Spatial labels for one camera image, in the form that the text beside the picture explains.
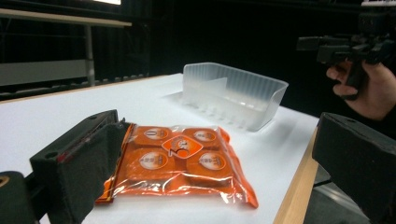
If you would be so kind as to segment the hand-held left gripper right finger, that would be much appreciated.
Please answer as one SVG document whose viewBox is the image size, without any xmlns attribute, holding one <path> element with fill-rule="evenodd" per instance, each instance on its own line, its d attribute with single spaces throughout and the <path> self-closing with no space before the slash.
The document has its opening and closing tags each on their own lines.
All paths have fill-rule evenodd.
<svg viewBox="0 0 396 224">
<path fill-rule="evenodd" d="M 396 140 L 354 120 L 323 113 L 312 158 L 373 223 L 396 223 Z"/>
</svg>

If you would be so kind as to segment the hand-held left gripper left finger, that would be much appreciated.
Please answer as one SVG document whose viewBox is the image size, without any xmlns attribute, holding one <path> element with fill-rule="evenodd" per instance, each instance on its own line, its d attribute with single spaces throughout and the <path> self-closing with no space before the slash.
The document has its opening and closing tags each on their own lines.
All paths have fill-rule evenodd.
<svg viewBox="0 0 396 224">
<path fill-rule="evenodd" d="M 50 197 L 51 224 L 80 224 L 114 174 L 127 125 L 108 110 L 85 118 L 30 163 Z"/>
</svg>

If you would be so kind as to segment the orange snack packet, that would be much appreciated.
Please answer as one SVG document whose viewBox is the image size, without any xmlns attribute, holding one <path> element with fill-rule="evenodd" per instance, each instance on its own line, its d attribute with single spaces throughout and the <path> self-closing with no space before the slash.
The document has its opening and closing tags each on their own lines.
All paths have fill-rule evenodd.
<svg viewBox="0 0 396 224">
<path fill-rule="evenodd" d="M 118 195 L 218 195 L 226 203 L 259 206 L 230 136 L 220 127 L 131 124 L 116 172 L 98 203 Z"/>
</svg>

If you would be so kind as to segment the translucent plastic bin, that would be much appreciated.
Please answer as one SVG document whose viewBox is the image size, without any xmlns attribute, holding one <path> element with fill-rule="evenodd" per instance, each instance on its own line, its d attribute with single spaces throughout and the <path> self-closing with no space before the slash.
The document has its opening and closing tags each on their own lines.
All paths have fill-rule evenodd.
<svg viewBox="0 0 396 224">
<path fill-rule="evenodd" d="M 220 63 L 183 68 L 182 102 L 251 132 L 276 114 L 289 83 Z"/>
</svg>

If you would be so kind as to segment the metal frame table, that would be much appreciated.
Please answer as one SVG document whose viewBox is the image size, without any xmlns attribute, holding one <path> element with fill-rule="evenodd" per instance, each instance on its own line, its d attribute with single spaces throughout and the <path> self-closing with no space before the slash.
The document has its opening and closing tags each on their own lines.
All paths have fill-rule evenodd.
<svg viewBox="0 0 396 224">
<path fill-rule="evenodd" d="M 92 28 L 128 21 L 16 9 L 0 4 L 0 101 L 92 86 Z"/>
</svg>

